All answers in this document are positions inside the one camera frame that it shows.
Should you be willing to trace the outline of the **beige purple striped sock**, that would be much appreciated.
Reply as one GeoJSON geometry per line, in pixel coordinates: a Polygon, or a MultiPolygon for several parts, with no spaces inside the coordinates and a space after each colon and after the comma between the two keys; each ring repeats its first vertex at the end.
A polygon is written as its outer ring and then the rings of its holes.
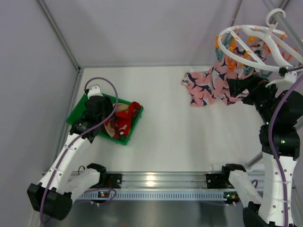
{"type": "Polygon", "coordinates": [[[129,105],[118,103],[115,115],[104,123],[107,134],[116,140],[126,138],[131,129],[131,117],[128,115],[129,105]]]}

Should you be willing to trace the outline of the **red sock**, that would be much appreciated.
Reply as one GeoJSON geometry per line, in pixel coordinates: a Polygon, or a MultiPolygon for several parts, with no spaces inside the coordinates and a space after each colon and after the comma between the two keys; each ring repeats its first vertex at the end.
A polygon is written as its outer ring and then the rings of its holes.
{"type": "Polygon", "coordinates": [[[138,103],[138,102],[132,102],[129,106],[128,106],[128,113],[130,115],[130,117],[136,118],[139,114],[139,111],[141,110],[142,106],[138,103]]]}
{"type": "Polygon", "coordinates": [[[116,133],[119,133],[120,136],[127,137],[131,130],[132,118],[130,117],[128,111],[116,112],[114,118],[114,129],[116,133]]]}

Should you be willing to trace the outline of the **white round clip hanger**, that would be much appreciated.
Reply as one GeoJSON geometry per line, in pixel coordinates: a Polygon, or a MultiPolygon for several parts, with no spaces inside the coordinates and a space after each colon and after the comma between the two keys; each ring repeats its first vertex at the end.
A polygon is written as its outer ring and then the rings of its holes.
{"type": "Polygon", "coordinates": [[[267,14],[265,26],[230,26],[216,37],[216,48],[226,55],[231,71],[244,66],[270,72],[278,72],[281,68],[301,71],[299,66],[291,64],[291,60],[302,65],[303,56],[286,43],[289,36],[277,30],[280,23],[270,22],[275,14],[281,15],[283,19],[286,17],[284,10],[275,8],[267,14]]]}

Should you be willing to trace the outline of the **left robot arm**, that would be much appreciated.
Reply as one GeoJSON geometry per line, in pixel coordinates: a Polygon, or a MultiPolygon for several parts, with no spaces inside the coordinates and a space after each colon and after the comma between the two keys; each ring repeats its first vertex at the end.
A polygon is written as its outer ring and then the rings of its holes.
{"type": "Polygon", "coordinates": [[[105,184],[106,168],[95,163],[89,164],[73,180],[70,180],[70,176],[79,158],[113,114],[113,104],[107,96],[91,96],[85,102],[81,118],[72,124],[65,145],[53,165],[37,184],[32,183],[27,189],[33,209],[41,216],[63,220],[80,195],[92,186],[105,184]]]}

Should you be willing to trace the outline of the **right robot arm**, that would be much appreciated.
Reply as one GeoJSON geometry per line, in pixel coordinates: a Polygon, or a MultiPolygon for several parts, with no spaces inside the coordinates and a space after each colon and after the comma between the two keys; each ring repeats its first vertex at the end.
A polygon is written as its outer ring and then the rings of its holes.
{"type": "Polygon", "coordinates": [[[264,160],[264,189],[259,194],[240,164],[222,167],[224,179],[236,190],[243,205],[247,227],[292,227],[291,210],[293,173],[300,155],[300,137],[295,125],[303,114],[303,96],[292,86],[277,95],[278,81],[268,81],[254,74],[246,79],[229,79],[232,97],[247,90],[244,104],[255,106],[264,124],[259,131],[264,160]]]}

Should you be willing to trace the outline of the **metal hanger stand pole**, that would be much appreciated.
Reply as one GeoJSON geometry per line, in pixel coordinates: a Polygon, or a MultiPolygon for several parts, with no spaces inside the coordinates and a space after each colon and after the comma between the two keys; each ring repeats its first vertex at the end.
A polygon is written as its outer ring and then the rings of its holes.
{"type": "MultiPolygon", "coordinates": [[[[263,0],[263,3],[267,7],[269,11],[273,11],[275,9],[280,9],[275,6],[275,4],[271,0],[263,0]]],[[[299,35],[295,32],[295,30],[291,27],[285,17],[281,12],[275,12],[273,14],[274,19],[280,24],[280,26],[284,29],[287,36],[291,39],[293,44],[296,46],[298,51],[303,53],[303,42],[299,35]]]]}

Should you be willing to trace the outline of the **green plastic tray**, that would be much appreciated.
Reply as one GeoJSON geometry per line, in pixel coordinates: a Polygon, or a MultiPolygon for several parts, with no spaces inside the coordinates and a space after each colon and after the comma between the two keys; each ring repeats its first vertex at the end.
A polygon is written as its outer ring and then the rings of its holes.
{"type": "Polygon", "coordinates": [[[89,142],[93,142],[93,140],[97,136],[101,136],[101,137],[106,138],[108,140],[114,141],[115,143],[126,145],[129,141],[129,139],[130,139],[130,136],[132,135],[132,132],[133,132],[134,128],[136,127],[136,124],[137,124],[139,118],[141,117],[141,114],[143,112],[143,106],[141,105],[142,108],[139,111],[138,116],[136,118],[132,119],[131,130],[130,130],[129,135],[126,138],[120,137],[120,140],[115,140],[107,134],[107,132],[105,130],[105,127],[104,127],[104,123],[107,120],[111,119],[112,116],[115,115],[118,103],[123,103],[123,104],[130,105],[132,102],[125,101],[125,100],[120,99],[120,98],[116,99],[116,97],[107,95],[105,93],[102,93],[102,94],[103,94],[103,96],[107,96],[107,97],[110,98],[110,100],[113,104],[112,113],[105,120],[103,120],[100,123],[92,123],[92,122],[88,122],[88,121],[84,120],[83,117],[82,117],[83,111],[85,110],[84,103],[86,101],[88,101],[87,95],[84,94],[82,96],[82,98],[80,99],[80,101],[76,104],[76,107],[72,110],[70,116],[66,120],[67,124],[71,126],[70,134],[71,135],[75,134],[76,138],[78,136],[81,136],[82,139],[88,139],[89,142]]]}

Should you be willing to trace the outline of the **pink shark print shorts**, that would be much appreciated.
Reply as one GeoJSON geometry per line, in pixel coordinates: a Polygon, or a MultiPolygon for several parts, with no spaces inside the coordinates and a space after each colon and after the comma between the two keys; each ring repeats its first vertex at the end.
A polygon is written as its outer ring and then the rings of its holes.
{"type": "Polygon", "coordinates": [[[247,96],[244,91],[232,97],[229,92],[228,79],[246,79],[260,72],[253,67],[243,65],[216,48],[213,66],[205,72],[187,72],[182,78],[181,85],[185,86],[190,95],[190,105],[202,107],[212,105],[216,99],[221,99],[225,105],[232,105],[247,96]]]}

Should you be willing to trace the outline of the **aluminium mounting rail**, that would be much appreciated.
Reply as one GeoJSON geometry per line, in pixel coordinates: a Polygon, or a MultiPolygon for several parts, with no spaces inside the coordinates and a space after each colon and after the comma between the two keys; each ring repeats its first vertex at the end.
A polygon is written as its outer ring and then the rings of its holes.
{"type": "Polygon", "coordinates": [[[108,172],[97,184],[95,170],[63,175],[49,171],[39,185],[68,194],[73,202],[222,201],[238,202],[236,190],[219,172],[108,172]]]}

